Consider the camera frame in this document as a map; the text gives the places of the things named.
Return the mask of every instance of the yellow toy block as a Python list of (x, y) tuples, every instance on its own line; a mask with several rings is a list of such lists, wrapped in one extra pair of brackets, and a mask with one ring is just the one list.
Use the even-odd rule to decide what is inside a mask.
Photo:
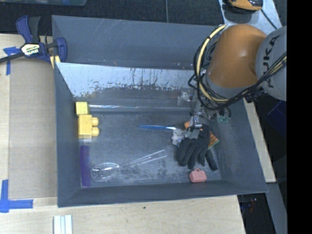
[(78, 115), (78, 138), (91, 138), (99, 135), (98, 118), (92, 115)]
[(76, 102), (76, 114), (77, 115), (88, 115), (90, 114), (89, 104), (83, 101)]

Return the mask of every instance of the gray bin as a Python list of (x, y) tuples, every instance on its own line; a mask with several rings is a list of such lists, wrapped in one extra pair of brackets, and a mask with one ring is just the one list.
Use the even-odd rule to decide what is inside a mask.
[[(191, 183), (190, 169), (175, 160), (167, 130), (190, 119), (190, 102), (177, 105), (193, 74), (193, 58), (214, 26), (53, 16), (53, 37), (64, 37), (68, 58), (55, 67), (58, 206), (174, 200), (267, 192), (243, 104), (233, 104), (228, 123), (208, 121), (219, 143), (212, 149), (218, 170)], [(90, 166), (124, 163), (165, 149), (165, 158), (132, 166), (105, 182), (81, 185), (75, 102), (87, 101), (99, 118)]]

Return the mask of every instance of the clear plastic spoon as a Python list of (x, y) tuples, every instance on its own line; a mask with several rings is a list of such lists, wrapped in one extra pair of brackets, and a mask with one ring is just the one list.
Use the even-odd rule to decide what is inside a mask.
[(91, 168), (91, 176), (93, 180), (96, 182), (106, 181), (107, 179), (114, 176), (120, 169), (123, 169), (128, 166), (132, 166), (132, 165), (145, 164), (153, 160), (164, 158), (166, 156), (167, 156), (167, 152), (165, 149), (163, 149), (153, 154), (149, 154), (147, 156), (137, 158), (129, 162), (122, 163), (120, 165), (115, 164), (115, 163), (109, 163), (109, 162), (101, 163)]

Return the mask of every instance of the blue pen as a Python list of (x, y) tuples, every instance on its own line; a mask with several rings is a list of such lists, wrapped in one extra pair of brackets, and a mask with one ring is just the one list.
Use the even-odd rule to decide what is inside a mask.
[(139, 125), (139, 127), (142, 128), (148, 128), (148, 129), (169, 129), (169, 130), (175, 130), (176, 127), (166, 127), (166, 126), (158, 126), (158, 125)]

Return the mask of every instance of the clamp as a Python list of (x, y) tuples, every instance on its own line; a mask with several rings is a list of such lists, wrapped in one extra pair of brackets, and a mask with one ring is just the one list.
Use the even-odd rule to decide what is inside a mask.
[(55, 42), (44, 44), (40, 42), (38, 36), (38, 23), (40, 17), (23, 16), (16, 22), (18, 33), (24, 38), (24, 45), (19, 48), (20, 52), (0, 58), (0, 63), (10, 61), (20, 57), (37, 58), (48, 63), (54, 64), (53, 55), (49, 54), (48, 49), (57, 47), (57, 55), (60, 62), (64, 62), (67, 57), (67, 46), (64, 38), (57, 38)]

